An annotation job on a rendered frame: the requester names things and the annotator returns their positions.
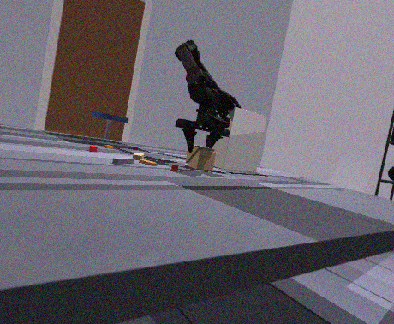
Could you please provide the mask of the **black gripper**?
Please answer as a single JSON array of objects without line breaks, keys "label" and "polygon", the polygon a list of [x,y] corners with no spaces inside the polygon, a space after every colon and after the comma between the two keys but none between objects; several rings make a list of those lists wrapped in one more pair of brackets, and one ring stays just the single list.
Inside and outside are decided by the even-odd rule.
[{"label": "black gripper", "polygon": [[[206,147],[209,147],[209,148],[212,148],[217,140],[222,139],[223,137],[221,137],[221,136],[229,137],[229,135],[230,135],[230,132],[228,129],[224,129],[224,131],[215,130],[211,126],[209,126],[207,124],[207,122],[206,122],[206,125],[202,125],[202,119],[203,119],[203,116],[205,116],[206,111],[211,111],[210,114],[214,114],[214,112],[216,112],[216,109],[200,105],[199,109],[196,109],[196,112],[198,112],[196,121],[190,121],[190,120],[179,119],[179,118],[176,120],[175,127],[183,128],[182,131],[185,135],[187,145],[188,145],[188,151],[190,153],[192,152],[192,149],[193,149],[194,137],[197,134],[197,132],[195,132],[196,129],[210,132],[210,134],[207,135],[207,137],[206,137]],[[200,126],[202,126],[202,127],[200,127]]]}]

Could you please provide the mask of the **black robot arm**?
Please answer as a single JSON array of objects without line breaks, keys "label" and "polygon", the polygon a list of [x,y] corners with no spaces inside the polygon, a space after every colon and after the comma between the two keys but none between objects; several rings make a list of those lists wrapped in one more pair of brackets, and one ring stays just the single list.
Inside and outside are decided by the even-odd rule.
[{"label": "black robot arm", "polygon": [[[197,48],[193,40],[188,40],[176,48],[175,55],[179,61],[182,61],[187,72],[186,81],[191,100],[217,111],[214,114],[210,114],[211,111],[206,111],[202,119],[202,125],[206,125],[207,122],[213,129],[224,131],[225,128],[230,126],[230,118],[226,116],[235,107],[241,108],[241,106],[235,97],[219,88],[200,61],[200,53]],[[218,117],[218,114],[220,117]]]}]

